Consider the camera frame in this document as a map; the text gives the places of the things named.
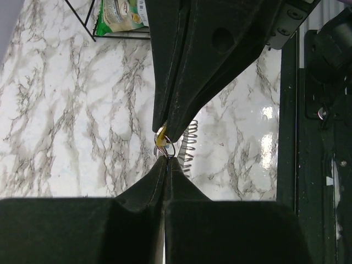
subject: white sticker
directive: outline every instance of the white sticker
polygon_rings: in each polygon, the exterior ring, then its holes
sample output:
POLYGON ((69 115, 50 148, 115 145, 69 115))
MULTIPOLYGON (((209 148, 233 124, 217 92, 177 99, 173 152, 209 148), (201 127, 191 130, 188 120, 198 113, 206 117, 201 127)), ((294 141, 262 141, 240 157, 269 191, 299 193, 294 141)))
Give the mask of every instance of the white sticker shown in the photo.
POLYGON ((149 26, 147 8, 145 6, 145 0, 138 0, 138 15, 141 17, 143 24, 149 26))

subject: small yellow tag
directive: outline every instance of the small yellow tag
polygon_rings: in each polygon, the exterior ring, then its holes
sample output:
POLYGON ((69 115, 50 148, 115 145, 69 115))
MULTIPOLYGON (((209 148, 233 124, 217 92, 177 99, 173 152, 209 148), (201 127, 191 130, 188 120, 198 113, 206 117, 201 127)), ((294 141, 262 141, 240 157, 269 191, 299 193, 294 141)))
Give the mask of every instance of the small yellow tag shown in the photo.
POLYGON ((156 139, 156 145, 158 147, 165 147, 167 144, 166 138, 165 138, 165 131, 166 131, 166 126, 161 130, 158 138, 156 139))

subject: marble table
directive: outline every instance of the marble table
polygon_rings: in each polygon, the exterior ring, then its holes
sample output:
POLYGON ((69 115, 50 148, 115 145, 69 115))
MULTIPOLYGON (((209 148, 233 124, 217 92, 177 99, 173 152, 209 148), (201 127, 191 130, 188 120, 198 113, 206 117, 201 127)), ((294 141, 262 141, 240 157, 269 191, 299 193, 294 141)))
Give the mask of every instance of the marble table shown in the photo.
MULTIPOLYGON (((275 199, 280 67, 265 49, 196 116, 190 180, 211 199, 275 199)), ((150 41, 93 42, 63 0, 25 0, 0 71, 0 197, 133 185, 155 160, 154 85, 150 41)))

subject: metal spring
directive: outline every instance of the metal spring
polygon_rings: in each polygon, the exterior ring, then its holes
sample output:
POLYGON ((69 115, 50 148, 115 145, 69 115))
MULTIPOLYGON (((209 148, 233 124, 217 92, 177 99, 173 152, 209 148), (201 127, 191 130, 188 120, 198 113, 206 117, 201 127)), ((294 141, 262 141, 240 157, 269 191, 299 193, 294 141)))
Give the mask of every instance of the metal spring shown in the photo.
POLYGON ((190 175, 187 175, 186 173, 191 171, 190 168, 192 167, 192 164, 185 164, 185 163, 190 163, 191 161, 193 161, 194 156, 189 152, 196 150, 195 147, 192 147, 190 145, 197 143, 197 140, 196 140, 196 138, 198 138, 198 135, 196 134, 197 132, 198 132, 198 121, 192 120, 191 124, 188 126, 185 133, 183 133, 183 142, 185 142, 186 145, 181 146, 181 149, 185 150, 185 152, 180 158, 184 161, 183 173, 188 178, 190 177, 190 175))

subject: food package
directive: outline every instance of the food package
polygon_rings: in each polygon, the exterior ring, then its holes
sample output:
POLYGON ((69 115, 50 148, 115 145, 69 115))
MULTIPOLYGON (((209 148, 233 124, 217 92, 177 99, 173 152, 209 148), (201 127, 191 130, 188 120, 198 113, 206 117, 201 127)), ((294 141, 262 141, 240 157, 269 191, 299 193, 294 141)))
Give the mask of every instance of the food package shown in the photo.
POLYGON ((102 0, 96 34, 128 31, 148 26, 145 0, 102 0))

